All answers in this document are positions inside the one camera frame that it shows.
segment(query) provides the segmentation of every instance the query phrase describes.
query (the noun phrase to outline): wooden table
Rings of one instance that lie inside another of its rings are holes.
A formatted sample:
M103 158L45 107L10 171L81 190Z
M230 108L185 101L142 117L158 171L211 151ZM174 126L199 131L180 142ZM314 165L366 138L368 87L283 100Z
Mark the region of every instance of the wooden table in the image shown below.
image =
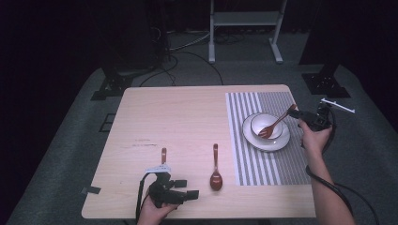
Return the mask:
M310 185L238 186L234 173L225 93L289 92L285 85L140 87L126 90L105 144L84 218L135 218L145 169L161 164L161 149L171 179L186 179L180 191L199 190L168 218L313 218ZM219 145L220 191L213 191L213 143ZM145 180L145 190L156 179Z

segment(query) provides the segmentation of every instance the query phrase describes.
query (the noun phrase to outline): saucer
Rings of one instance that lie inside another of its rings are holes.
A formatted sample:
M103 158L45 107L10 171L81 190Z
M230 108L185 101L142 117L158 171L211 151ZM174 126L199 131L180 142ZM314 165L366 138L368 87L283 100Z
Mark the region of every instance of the saucer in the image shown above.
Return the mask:
M283 125L283 132L281 136L277 139L267 140L257 135L253 135L251 123L253 118L257 114L259 113L250 115L243 122L242 130L243 136L245 136L246 140L259 150L264 150L268 152L280 150L281 148L285 147L290 140L290 131L289 127L287 127L287 124L284 121L280 122Z

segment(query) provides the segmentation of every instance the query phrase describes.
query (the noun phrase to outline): white shelf frame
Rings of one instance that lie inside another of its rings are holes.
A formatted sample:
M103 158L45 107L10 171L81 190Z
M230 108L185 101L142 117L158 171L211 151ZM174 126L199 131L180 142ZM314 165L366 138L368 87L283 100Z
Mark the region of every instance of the white shelf frame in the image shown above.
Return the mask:
M276 44L281 31L284 10L287 0L282 1L279 11L259 11L259 12L214 12L214 0L210 5L210 41L208 42L208 62L216 62L214 49L214 27L215 26L241 26L241 25L274 25L273 37L268 39L271 50L277 64L283 63L279 48Z

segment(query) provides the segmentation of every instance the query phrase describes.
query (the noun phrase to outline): gray striped mat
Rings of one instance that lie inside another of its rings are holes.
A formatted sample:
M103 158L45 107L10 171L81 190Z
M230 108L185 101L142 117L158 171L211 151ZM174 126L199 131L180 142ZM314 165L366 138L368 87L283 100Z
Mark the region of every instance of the gray striped mat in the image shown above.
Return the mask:
M300 147L302 131L298 121L284 118L290 130L290 141L281 150L264 152L252 146L242 133L243 121L253 113L280 115L293 103L288 92L226 93L229 127L232 137L237 185L303 185L310 184L305 174L307 165Z

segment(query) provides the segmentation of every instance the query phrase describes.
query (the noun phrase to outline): wooden spoon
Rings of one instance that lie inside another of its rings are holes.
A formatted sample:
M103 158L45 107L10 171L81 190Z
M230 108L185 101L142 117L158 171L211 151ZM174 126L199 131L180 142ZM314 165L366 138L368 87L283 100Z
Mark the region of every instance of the wooden spoon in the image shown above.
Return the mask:
M290 110L294 110L294 109L296 109L296 104L292 104L292 105L290 106L290 108L289 108L286 112L284 112L284 114L282 114L282 115L275 121L275 123L273 123L271 126L264 127L264 128L258 133L258 136L260 136L260 137L263 138L263 139L268 139L268 138L272 135L272 132L273 132L273 129L275 128L275 126L276 126L279 122L281 122L281 121L287 116L287 114L289 113Z
M214 173L210 177L210 186L213 190L220 190L222 188L222 176L219 173L218 167L218 151L219 146L215 143L213 145L214 152Z

